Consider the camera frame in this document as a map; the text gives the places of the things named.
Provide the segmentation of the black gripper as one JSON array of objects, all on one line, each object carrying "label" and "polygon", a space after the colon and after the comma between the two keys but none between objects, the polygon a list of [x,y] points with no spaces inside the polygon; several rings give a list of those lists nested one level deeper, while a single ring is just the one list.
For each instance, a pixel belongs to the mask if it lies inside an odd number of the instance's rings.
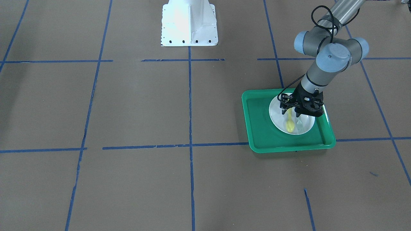
[{"label": "black gripper", "polygon": [[314,92],[306,91],[300,82],[292,93],[292,104],[281,102],[282,115],[290,108],[294,107],[295,117],[300,117],[304,114],[304,107],[318,107],[318,88],[314,88]]}]

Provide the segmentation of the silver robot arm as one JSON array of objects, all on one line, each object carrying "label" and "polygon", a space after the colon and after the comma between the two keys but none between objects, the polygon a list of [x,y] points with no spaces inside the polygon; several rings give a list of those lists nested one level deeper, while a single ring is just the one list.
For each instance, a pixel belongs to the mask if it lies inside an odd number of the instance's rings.
[{"label": "silver robot arm", "polygon": [[370,50],[364,38],[337,38],[338,32],[358,15],[364,0],[338,0],[331,8],[322,6],[327,13],[314,28],[300,32],[294,40],[294,49],[315,58],[315,61],[298,80],[293,93],[280,92],[277,96],[281,113],[293,109],[297,116],[321,117],[323,92],[336,75],[359,63]]}]

